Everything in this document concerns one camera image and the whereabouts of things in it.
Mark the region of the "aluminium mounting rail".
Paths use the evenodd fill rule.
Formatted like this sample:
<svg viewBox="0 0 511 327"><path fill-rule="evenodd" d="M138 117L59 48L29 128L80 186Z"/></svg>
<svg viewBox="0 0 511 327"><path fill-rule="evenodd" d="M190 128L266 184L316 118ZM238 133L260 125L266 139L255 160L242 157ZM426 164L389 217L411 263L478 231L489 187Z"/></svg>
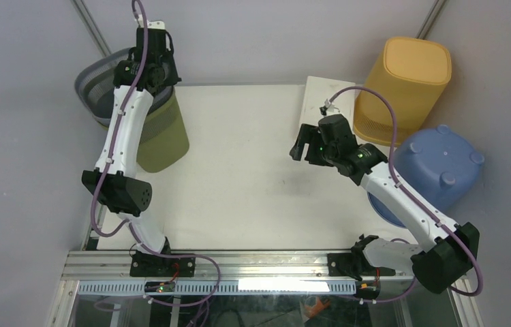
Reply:
<svg viewBox="0 0 511 327"><path fill-rule="evenodd" d="M345 257L349 249L290 251L196 251L192 259L175 260L163 268L153 268L135 251L71 251L63 268L63 280L112 281L146 279L167 281L176 275L180 281L224 281L247 277L297 277L336 279L334 258Z"/></svg>

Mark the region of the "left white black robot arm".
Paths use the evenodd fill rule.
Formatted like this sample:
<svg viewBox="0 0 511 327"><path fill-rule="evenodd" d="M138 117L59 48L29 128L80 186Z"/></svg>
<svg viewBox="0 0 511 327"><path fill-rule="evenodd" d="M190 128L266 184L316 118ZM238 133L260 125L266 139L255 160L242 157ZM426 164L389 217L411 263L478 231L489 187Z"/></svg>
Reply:
<svg viewBox="0 0 511 327"><path fill-rule="evenodd" d="M108 133L95 167L82 173L91 193L90 225L97 210L117 215L134 237L134 263L156 277L176 264L169 241L147 212L153 188L136 174L160 172L182 158L189 139L176 99L180 81L172 37L162 22L136 30L136 45L105 59L110 69L93 75L88 69L77 81L78 93L92 113L108 112Z"/></svg>

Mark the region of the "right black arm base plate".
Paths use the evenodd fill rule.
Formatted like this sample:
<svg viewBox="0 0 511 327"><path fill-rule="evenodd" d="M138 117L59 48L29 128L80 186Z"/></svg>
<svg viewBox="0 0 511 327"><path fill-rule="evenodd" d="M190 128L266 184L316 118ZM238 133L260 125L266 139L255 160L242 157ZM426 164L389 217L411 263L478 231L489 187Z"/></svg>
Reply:
<svg viewBox="0 0 511 327"><path fill-rule="evenodd" d="M391 268L371 266L365 258L354 253L328 253L327 267L330 277L351 277L361 281L364 277L393 277L396 271Z"/></svg>

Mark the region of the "yellow slatted waste bin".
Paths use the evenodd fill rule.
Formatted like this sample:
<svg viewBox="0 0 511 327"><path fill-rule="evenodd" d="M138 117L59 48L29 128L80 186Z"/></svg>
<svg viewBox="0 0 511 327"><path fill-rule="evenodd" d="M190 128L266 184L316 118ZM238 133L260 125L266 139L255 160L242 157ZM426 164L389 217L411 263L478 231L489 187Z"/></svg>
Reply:
<svg viewBox="0 0 511 327"><path fill-rule="evenodd" d="M395 146L422 127L451 76L452 60L445 46L411 37L392 37L386 41L364 87L379 93L394 110ZM391 145L389 110L366 91L356 98L352 127L363 140Z"/></svg>

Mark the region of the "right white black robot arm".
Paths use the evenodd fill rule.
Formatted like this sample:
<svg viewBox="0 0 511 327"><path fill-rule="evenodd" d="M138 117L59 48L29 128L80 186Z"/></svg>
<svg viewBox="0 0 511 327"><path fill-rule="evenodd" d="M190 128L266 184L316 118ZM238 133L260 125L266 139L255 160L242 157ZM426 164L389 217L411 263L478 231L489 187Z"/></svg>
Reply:
<svg viewBox="0 0 511 327"><path fill-rule="evenodd" d="M311 165L334 167L376 197L416 240L405 244L379 236L361 237L350 249L350 274L355 279L384 267L412 273L428 291L441 294L477 263L480 233L435 208L390 166L391 160L373 144L360 144L341 114L302 124L290 157Z"/></svg>

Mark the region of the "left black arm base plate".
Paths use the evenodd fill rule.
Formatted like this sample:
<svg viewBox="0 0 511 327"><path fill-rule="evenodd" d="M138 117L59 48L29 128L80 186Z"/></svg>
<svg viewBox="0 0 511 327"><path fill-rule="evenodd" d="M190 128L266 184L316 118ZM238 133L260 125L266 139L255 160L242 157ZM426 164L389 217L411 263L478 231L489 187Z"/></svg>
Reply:
<svg viewBox="0 0 511 327"><path fill-rule="evenodd" d="M130 277L194 277L195 258L161 258L142 252L131 257Z"/></svg>

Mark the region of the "blue plastic bucket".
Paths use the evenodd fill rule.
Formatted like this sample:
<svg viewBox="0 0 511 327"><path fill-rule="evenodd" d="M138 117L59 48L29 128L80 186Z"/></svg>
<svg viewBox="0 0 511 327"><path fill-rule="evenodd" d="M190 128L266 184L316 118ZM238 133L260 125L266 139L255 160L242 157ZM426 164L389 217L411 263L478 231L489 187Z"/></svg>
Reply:
<svg viewBox="0 0 511 327"><path fill-rule="evenodd" d="M417 131L392 158L401 177L443 213L472 188L485 163L484 155L447 125Z"/></svg>

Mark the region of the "grey mesh waste bin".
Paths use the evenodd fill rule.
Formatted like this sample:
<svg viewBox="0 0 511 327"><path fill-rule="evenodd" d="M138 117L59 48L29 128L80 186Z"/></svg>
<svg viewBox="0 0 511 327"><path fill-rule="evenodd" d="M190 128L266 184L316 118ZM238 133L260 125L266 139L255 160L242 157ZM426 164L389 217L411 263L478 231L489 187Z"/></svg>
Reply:
<svg viewBox="0 0 511 327"><path fill-rule="evenodd" d="M128 60L129 49L124 48L88 66L74 82L80 101L104 127L110 124L115 89L130 87L136 78L134 63ZM175 66L175 85L180 81ZM161 133L183 124L174 86L152 86L151 82L138 86L137 81L134 91L148 91L153 96L144 132Z"/></svg>

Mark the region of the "white perforated plastic tray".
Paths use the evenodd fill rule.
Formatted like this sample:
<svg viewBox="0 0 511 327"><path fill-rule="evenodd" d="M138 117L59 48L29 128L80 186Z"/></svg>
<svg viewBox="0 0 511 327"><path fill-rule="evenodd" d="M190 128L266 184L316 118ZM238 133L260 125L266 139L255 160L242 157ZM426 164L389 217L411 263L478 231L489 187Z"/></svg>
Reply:
<svg viewBox="0 0 511 327"><path fill-rule="evenodd" d="M323 118L320 113L320 107L337 91L352 86L356 86L356 83L308 76L303 94L300 118L296 124L294 135L298 134L302 124L317 125L318 121ZM330 109L327 115L342 114L349 121L350 127L352 127L356 97L356 90L346 91L341 94L333 102L335 109Z"/></svg>

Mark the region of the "olive green waste bin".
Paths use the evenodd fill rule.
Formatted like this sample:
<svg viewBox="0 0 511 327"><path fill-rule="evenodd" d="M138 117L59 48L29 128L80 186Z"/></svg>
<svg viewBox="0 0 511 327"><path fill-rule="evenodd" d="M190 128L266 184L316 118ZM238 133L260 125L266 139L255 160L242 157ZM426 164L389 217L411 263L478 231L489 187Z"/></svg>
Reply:
<svg viewBox="0 0 511 327"><path fill-rule="evenodd" d="M156 173L188 152L189 139L184 122L161 133L144 132L152 102L153 96L148 91L130 93L126 86L115 89L108 133L96 169L108 168L109 174L122 172L134 177L136 167L140 166L145 172Z"/></svg>

